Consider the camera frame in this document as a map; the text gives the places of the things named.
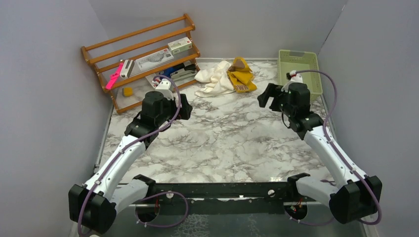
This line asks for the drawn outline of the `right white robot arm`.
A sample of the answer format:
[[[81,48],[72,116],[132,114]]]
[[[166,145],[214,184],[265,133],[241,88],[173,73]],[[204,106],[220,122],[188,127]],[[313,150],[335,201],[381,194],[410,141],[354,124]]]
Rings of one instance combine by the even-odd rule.
[[[312,198],[328,207],[335,220],[346,224],[377,214],[377,224],[382,210],[379,199],[382,182],[377,176],[369,176],[360,169],[329,135],[322,118],[310,107],[310,91],[303,83],[292,83],[287,90],[269,83],[257,100],[264,108],[269,98],[270,110],[287,117],[288,128],[309,145],[318,155],[335,184],[330,185],[311,177],[307,173],[291,176],[285,187],[286,197],[297,201],[301,197]]]

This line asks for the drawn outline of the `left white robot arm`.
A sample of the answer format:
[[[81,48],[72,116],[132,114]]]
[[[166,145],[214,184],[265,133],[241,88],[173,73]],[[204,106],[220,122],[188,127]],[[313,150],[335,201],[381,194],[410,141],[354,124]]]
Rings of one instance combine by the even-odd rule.
[[[175,99],[158,91],[146,93],[142,110],[126,127],[117,149],[106,163],[84,184],[75,184],[68,193],[70,219],[77,223],[80,236],[91,231],[107,232],[116,216],[135,201],[151,202],[160,196],[155,192],[155,180],[135,176],[119,188],[118,184],[133,162],[151,145],[160,132],[173,121],[188,120],[192,106],[185,94]]]

